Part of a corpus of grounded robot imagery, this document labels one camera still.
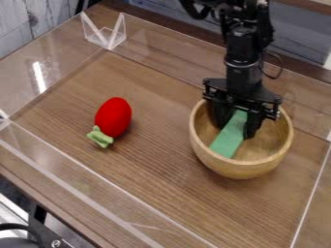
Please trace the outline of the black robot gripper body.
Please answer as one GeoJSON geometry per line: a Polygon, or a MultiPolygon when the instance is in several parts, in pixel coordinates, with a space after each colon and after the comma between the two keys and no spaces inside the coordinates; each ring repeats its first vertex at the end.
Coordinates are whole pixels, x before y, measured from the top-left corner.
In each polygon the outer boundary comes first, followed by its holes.
{"type": "Polygon", "coordinates": [[[265,119],[277,120],[279,117],[279,106],[282,97],[273,93],[261,83],[245,91],[235,91],[227,86],[225,78],[206,78],[203,80],[203,99],[211,104],[213,100],[226,101],[231,104],[234,111],[261,112],[265,119]]]}

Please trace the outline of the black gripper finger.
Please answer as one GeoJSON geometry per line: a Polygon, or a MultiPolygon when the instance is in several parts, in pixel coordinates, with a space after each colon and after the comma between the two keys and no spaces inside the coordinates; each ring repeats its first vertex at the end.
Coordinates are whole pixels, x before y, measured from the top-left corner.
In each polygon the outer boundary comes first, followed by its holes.
{"type": "Polygon", "coordinates": [[[265,116],[261,112],[249,112],[245,123],[243,137],[249,140],[255,137],[258,130],[262,128],[265,116]]]}
{"type": "Polygon", "coordinates": [[[211,111],[214,114],[215,124],[221,129],[223,129],[234,115],[234,108],[229,102],[213,100],[211,111]]]}

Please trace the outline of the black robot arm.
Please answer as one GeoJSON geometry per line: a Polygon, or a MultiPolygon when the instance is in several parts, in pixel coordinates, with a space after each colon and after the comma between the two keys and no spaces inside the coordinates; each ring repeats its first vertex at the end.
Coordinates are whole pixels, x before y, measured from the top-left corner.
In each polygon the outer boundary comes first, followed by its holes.
{"type": "Polygon", "coordinates": [[[270,0],[179,0],[190,17],[213,17],[221,23],[227,53],[225,78],[203,80],[203,98],[210,102],[215,121],[225,127],[234,114],[247,113],[243,137],[255,137],[263,122],[279,117],[282,97],[263,84],[265,57],[274,41],[270,0]]]}

